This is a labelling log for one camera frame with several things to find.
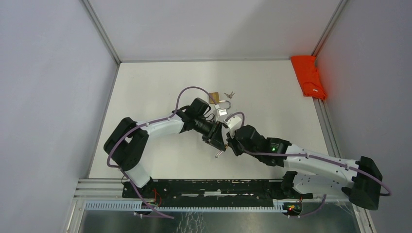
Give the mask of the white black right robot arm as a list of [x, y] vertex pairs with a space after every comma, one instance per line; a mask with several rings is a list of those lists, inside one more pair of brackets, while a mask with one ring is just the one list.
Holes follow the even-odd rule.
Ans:
[[301, 148], [287, 140], [264, 137], [250, 125], [226, 133], [236, 156], [248, 154], [267, 166], [286, 169], [281, 193], [293, 198], [298, 193], [347, 197], [361, 208], [377, 210], [383, 176], [373, 159], [342, 159]]

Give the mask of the large brass padlock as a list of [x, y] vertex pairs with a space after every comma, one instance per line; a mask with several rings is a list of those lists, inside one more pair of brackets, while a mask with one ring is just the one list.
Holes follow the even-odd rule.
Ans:
[[212, 110], [230, 109], [232, 103], [228, 100], [222, 100], [218, 92], [208, 93], [209, 106]]

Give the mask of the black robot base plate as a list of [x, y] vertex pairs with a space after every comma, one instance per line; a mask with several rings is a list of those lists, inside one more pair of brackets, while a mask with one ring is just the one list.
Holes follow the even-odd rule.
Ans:
[[300, 194], [281, 179], [159, 179], [137, 189], [124, 182], [122, 197], [143, 197], [159, 207], [271, 207], [274, 200], [309, 200], [313, 194]]

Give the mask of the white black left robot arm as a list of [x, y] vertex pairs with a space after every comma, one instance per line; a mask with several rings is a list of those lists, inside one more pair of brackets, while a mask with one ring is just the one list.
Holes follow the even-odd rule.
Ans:
[[205, 117], [205, 113], [210, 109], [206, 101], [196, 98], [191, 105], [173, 112], [172, 117], [144, 123], [137, 123], [130, 117], [125, 117], [106, 140], [103, 149], [109, 159], [113, 160], [135, 185], [135, 193], [141, 198], [146, 198], [151, 195], [153, 185], [149, 182], [150, 175], [139, 162], [148, 141], [194, 130], [202, 135], [202, 140], [208, 145], [221, 151], [226, 150], [222, 122], [208, 121]]

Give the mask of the small brass padlock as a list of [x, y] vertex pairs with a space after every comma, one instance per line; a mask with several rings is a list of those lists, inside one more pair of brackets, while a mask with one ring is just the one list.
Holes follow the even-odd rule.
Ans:
[[220, 150], [220, 151], [218, 151], [218, 152], [216, 153], [215, 158], [219, 158], [219, 156], [220, 156], [222, 153], [224, 153], [224, 152], [226, 151], [226, 149], [227, 149], [227, 145], [225, 146], [225, 148], [224, 148], [223, 150]]

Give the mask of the silver key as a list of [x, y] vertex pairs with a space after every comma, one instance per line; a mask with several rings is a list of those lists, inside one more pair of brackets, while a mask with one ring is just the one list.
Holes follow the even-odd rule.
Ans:
[[224, 92], [224, 94], [226, 95], [227, 98], [232, 99], [235, 93], [234, 92], [230, 92], [230, 93]]

